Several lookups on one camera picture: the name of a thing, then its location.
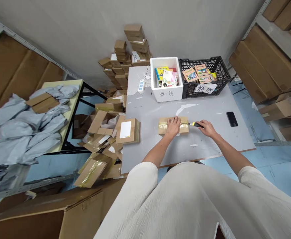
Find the black smartphone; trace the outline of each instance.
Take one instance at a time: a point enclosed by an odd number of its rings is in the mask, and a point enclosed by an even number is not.
[[[238,126],[237,120],[235,118],[234,112],[226,112],[229,123],[231,124],[231,127],[236,127]]]

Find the black plastic crate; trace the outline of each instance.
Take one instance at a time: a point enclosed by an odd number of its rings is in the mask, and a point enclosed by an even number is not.
[[[211,83],[217,84],[217,87],[213,91],[212,94],[203,93],[203,92],[196,92],[194,93],[194,90],[197,85],[200,83],[196,82],[190,82],[188,83],[184,75],[182,74],[183,79],[183,95],[182,98],[191,98],[191,97],[203,97],[203,96],[213,96],[213,95],[219,95],[221,91],[224,89],[226,84],[230,81],[231,76],[229,75],[225,64],[223,62],[223,59],[220,56],[217,57],[211,57],[210,59],[204,59],[204,60],[189,60],[189,59],[180,59],[180,67],[181,71],[185,71],[191,67],[194,67],[196,65],[205,64],[206,67],[210,70],[210,72],[216,72],[216,80],[212,81]]]

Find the white paint stain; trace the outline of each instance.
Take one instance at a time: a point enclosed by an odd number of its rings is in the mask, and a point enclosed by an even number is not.
[[[178,116],[179,113],[181,113],[185,108],[192,107],[192,106],[196,106],[196,105],[200,105],[200,104],[187,104],[187,105],[182,105],[181,108],[179,108],[176,111],[176,116]]]

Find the hand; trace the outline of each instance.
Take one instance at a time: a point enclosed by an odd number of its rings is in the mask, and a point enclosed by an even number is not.
[[[171,135],[173,138],[180,132],[181,118],[175,116],[168,119],[168,131],[167,135]]]
[[[196,122],[196,123],[198,123],[204,127],[204,128],[198,127],[198,129],[200,131],[202,131],[202,133],[204,135],[206,135],[207,137],[214,138],[218,135],[218,133],[215,131],[211,122],[209,122],[207,120],[201,120],[201,121]]]

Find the floor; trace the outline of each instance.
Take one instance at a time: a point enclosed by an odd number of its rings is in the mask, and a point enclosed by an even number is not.
[[[237,92],[244,88],[242,84],[232,86],[231,91]],[[236,103],[244,117],[254,142],[272,139],[273,136],[260,116],[259,112],[252,108],[252,99],[247,91],[241,91],[234,95]],[[101,103],[103,100],[98,96],[88,97],[85,100],[91,103]],[[92,108],[79,103],[76,114],[90,114]],[[69,140],[74,145],[80,140]],[[263,174],[280,190],[291,196],[291,146],[268,146],[257,147],[257,150],[243,153]],[[47,155],[38,158],[38,164],[32,165],[27,182],[46,177],[67,175],[82,167],[90,154],[66,154],[66,155]],[[224,157],[202,160],[206,165],[218,170],[222,174],[237,180],[237,176],[227,164]],[[159,169],[159,181],[166,174],[167,168]],[[73,180],[67,181],[66,190],[72,188]]]

